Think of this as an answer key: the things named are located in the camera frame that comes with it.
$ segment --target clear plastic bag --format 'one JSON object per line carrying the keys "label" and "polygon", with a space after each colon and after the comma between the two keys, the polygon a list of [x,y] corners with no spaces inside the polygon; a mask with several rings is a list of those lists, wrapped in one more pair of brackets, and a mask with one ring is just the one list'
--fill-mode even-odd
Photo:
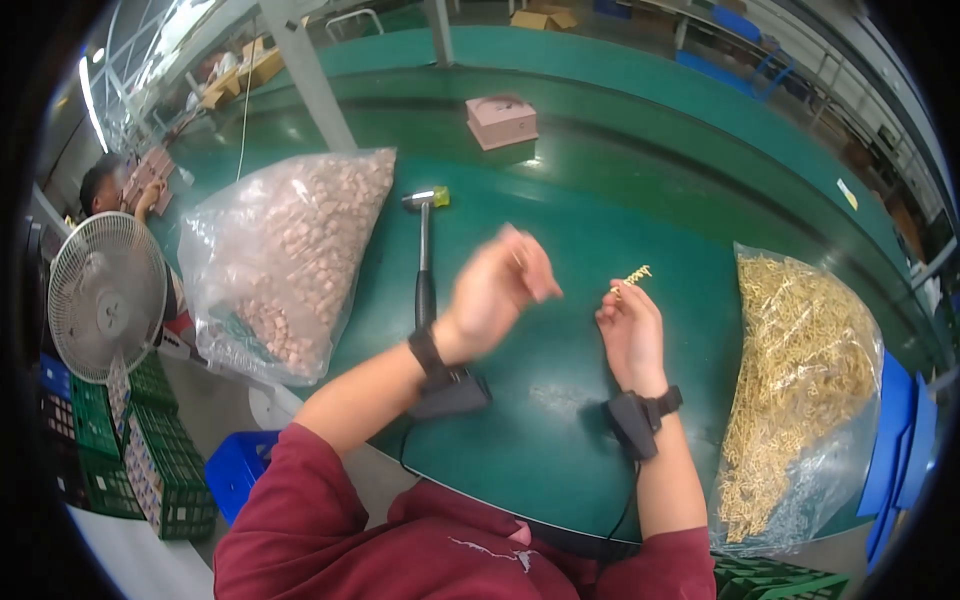
{"label": "clear plastic bag", "polygon": [[833,274],[735,250],[743,357],[708,507],[710,546],[785,554],[863,486],[883,342],[870,310]]}
{"label": "clear plastic bag", "polygon": [[184,215],[177,258],[203,358],[285,385],[326,374],[395,161],[287,158]]}

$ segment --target black hair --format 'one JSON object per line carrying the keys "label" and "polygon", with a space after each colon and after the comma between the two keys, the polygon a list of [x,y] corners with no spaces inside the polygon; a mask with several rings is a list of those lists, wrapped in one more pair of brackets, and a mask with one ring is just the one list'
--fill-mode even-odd
{"label": "black hair", "polygon": [[100,193],[104,178],[113,177],[113,171],[120,166],[121,161],[120,155],[108,152],[84,174],[84,180],[80,184],[80,206],[87,217],[93,216],[93,199]]}

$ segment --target electric fan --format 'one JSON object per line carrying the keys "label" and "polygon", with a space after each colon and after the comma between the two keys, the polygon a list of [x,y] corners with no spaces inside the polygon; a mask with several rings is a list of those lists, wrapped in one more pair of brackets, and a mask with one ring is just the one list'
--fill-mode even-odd
{"label": "electric fan", "polygon": [[88,383],[106,383],[114,358],[130,372],[153,347],[166,298],[166,263],[144,225],[113,211],[86,219],[50,267],[47,318],[60,358]]}

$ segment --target red shirt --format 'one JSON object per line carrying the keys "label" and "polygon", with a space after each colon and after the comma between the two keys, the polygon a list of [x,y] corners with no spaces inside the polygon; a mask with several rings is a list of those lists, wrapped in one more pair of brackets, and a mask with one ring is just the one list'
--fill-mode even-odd
{"label": "red shirt", "polygon": [[430,482],[399,495],[388,522],[367,512],[329,444],[293,423],[220,541],[218,598],[716,597],[706,528],[653,536],[606,568],[507,537],[513,516]]}

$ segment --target pink box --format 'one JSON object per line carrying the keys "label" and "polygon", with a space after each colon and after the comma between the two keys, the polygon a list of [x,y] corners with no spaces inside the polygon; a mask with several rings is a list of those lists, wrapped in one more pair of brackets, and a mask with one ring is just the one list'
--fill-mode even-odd
{"label": "pink box", "polygon": [[467,100],[467,115],[467,127],[484,150],[537,139],[537,112],[517,96]]}
{"label": "pink box", "polygon": [[[143,196],[143,190],[154,180],[166,180],[173,173],[174,161],[167,154],[164,148],[154,146],[140,160],[133,173],[127,179],[127,185],[124,186],[124,205],[125,210],[130,213],[136,211],[136,205]],[[160,194],[159,199],[154,204],[152,211],[157,215],[162,215],[173,194],[170,190],[165,190]]]}

